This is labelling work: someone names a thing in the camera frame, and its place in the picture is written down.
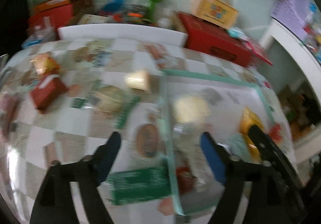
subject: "yellow box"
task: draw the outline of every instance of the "yellow box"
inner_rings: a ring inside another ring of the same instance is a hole
[[[229,29],[236,22],[239,12],[233,8],[229,0],[194,0],[191,13],[198,18]]]

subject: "checkered tablecloth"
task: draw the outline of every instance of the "checkered tablecloth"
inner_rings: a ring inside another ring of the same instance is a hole
[[[21,77],[24,72],[30,69],[30,60],[35,54],[51,51],[57,60],[66,64],[70,61],[68,58],[72,57],[73,50],[87,45],[90,41],[97,40],[106,44],[112,53],[109,63],[104,68],[92,69],[94,77],[101,79],[102,83],[126,89],[124,81],[126,73],[144,68],[152,75],[152,94],[143,94],[140,103],[130,113],[126,128],[120,131],[122,146],[112,171],[124,171],[128,169],[137,128],[148,122],[150,110],[158,109],[158,77],[161,75],[161,71],[146,51],[143,42],[123,38],[78,39],[35,45],[27,49],[29,55],[26,58],[16,61],[17,72],[15,77]],[[230,76],[236,80],[248,80],[245,75],[247,71],[234,63],[177,46],[164,44],[164,47],[171,56],[176,57],[180,69]],[[63,82],[67,86],[82,84],[88,80],[82,72],[79,72],[78,66],[73,62],[70,62],[67,66],[63,76]],[[258,73],[253,74],[253,76],[257,83],[262,85],[267,101],[274,111],[273,116],[276,121],[285,121],[286,123],[275,93],[263,86],[265,78]],[[13,204],[17,207],[17,215],[22,222],[28,223],[34,200],[46,173],[45,146],[55,143],[57,154],[62,162],[75,162],[86,154],[92,154],[99,145],[106,142],[106,139],[114,131],[113,119],[106,118],[103,114],[92,109],[71,108],[71,102],[72,98],[66,93],[54,101],[46,114],[41,115],[34,108],[29,95],[27,93],[24,95],[24,101],[16,120],[17,131],[11,133],[10,143],[6,146],[6,151],[9,152],[9,173],[13,191],[8,197],[11,201],[14,201]],[[295,162],[292,148],[288,157],[291,162]],[[81,223],[87,223],[77,187],[76,185],[72,185],[72,187],[78,218]],[[106,189],[107,186],[104,185],[99,187],[104,203],[115,224],[173,222],[173,216],[165,217],[158,212],[158,200],[113,206],[108,200]],[[202,216],[192,220],[191,223],[207,223],[209,217],[210,215]]]

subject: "green package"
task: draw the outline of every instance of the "green package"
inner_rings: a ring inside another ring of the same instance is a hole
[[[166,165],[125,172],[108,176],[114,205],[133,204],[160,199],[171,194]]]

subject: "yellow plastic package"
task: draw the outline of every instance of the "yellow plastic package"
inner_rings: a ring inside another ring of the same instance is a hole
[[[46,75],[54,70],[53,73],[59,73],[59,65],[54,58],[51,57],[50,52],[40,53],[31,60],[36,68],[38,75]]]
[[[243,110],[243,118],[240,123],[240,133],[243,134],[252,158],[259,162],[261,160],[260,152],[248,136],[248,130],[253,125],[257,125],[261,130],[264,129],[260,118],[246,106]]]

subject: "tray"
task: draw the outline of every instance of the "tray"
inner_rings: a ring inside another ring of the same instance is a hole
[[[265,131],[268,131],[274,124],[269,105],[256,84],[240,82],[217,75],[163,70],[163,76],[160,80],[161,134],[168,156],[174,210],[180,215],[188,215],[216,206],[224,191],[224,186],[217,182],[213,176],[212,184],[206,192],[193,190],[181,196],[178,192],[175,175],[175,152],[171,139],[175,124],[171,112],[171,102],[178,95],[202,91],[204,88],[212,88],[222,97],[219,102],[215,103],[215,106],[210,105],[211,115],[207,120],[207,123],[211,122],[213,125],[212,136],[217,142],[224,142],[231,134],[238,132],[243,109],[246,105],[260,117]]]

